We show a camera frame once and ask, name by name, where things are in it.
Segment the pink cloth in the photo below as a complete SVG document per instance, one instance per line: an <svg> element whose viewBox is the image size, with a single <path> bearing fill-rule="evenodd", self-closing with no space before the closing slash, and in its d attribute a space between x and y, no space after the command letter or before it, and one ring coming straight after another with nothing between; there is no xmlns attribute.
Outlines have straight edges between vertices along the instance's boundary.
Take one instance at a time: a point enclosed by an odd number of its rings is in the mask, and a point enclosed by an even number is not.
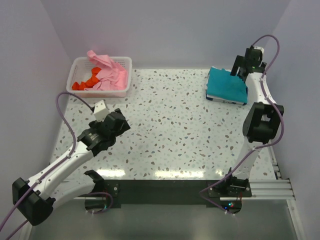
<svg viewBox="0 0 320 240"><path fill-rule="evenodd" d="M96 75L100 82L92 88L85 88L85 90L116 91L126 89L128 73L123 66L114 62L108 55L96 55L92 50L86 54L90 62L101 68L101 70Z"/></svg>

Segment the white wall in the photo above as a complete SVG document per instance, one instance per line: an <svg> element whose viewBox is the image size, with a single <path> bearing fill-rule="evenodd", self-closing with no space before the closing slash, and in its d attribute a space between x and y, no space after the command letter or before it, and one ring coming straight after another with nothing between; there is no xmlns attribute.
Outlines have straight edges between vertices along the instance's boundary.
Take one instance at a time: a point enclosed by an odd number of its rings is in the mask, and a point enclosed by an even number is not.
<svg viewBox="0 0 320 240"><path fill-rule="evenodd" d="M320 228L320 1L292 0L273 34L280 53L268 76L274 99L284 105L285 132L275 146L281 173L290 178L308 239ZM275 52L268 41L265 53Z"/></svg>
<svg viewBox="0 0 320 240"><path fill-rule="evenodd" d="M273 32L290 0L41 1L71 60L93 49L172 68L232 65Z"/></svg>
<svg viewBox="0 0 320 240"><path fill-rule="evenodd" d="M19 177L27 179L49 162L61 123L55 96L65 89L71 61L40 0L2 0L0 23L2 221L13 206L12 183ZM22 221L16 211L0 239Z"/></svg>

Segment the teal folded shirt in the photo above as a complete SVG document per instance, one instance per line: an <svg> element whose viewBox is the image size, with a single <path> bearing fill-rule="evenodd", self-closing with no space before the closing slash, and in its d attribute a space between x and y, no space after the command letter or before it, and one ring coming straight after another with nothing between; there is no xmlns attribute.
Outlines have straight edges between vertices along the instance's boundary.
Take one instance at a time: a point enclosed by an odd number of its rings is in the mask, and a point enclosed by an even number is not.
<svg viewBox="0 0 320 240"><path fill-rule="evenodd" d="M247 86L238 76L231 76L225 69L211 67L206 94L228 101L247 103Z"/></svg>

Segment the folded cloth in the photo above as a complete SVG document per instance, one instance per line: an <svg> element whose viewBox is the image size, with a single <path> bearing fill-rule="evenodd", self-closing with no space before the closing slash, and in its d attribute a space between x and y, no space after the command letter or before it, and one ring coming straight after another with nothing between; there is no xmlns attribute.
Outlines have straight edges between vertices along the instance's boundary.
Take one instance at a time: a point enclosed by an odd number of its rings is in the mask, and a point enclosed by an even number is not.
<svg viewBox="0 0 320 240"><path fill-rule="evenodd" d="M99 82L92 87L94 90L117 91L126 89L128 73L124 67L114 62L108 55L96 55L92 50L86 54L91 63L101 68L101 71L96 75Z"/></svg>
<svg viewBox="0 0 320 240"><path fill-rule="evenodd" d="M247 103L247 86L238 76L225 69L211 67L206 94L231 102Z"/></svg>
<svg viewBox="0 0 320 240"><path fill-rule="evenodd" d="M90 77L90 79L88 79L86 82L82 81L80 84L75 82L72 85L72 90L76 91L83 91L86 90L88 88L92 88L94 85L96 85L97 83L99 83L99 79L96 77L96 75L100 72L101 68L100 67L94 67L91 69L91 73L92 76Z"/></svg>

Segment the speckled tabletop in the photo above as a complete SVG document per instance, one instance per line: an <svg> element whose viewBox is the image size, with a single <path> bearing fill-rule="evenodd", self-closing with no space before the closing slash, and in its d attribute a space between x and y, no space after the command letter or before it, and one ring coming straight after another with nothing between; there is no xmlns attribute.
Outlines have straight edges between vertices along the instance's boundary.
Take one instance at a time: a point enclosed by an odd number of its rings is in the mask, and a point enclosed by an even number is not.
<svg viewBox="0 0 320 240"><path fill-rule="evenodd" d="M250 109L205 98L208 70L136 69L124 98L105 98L120 108L131 129L113 147L74 171L69 180L96 170L105 179L220 179L237 160L242 125ZM90 104L101 100L87 98ZM80 101L69 97L66 119L77 136L94 120ZM50 162L65 152L72 137L63 123ZM264 148L251 180L274 180L270 149Z"/></svg>

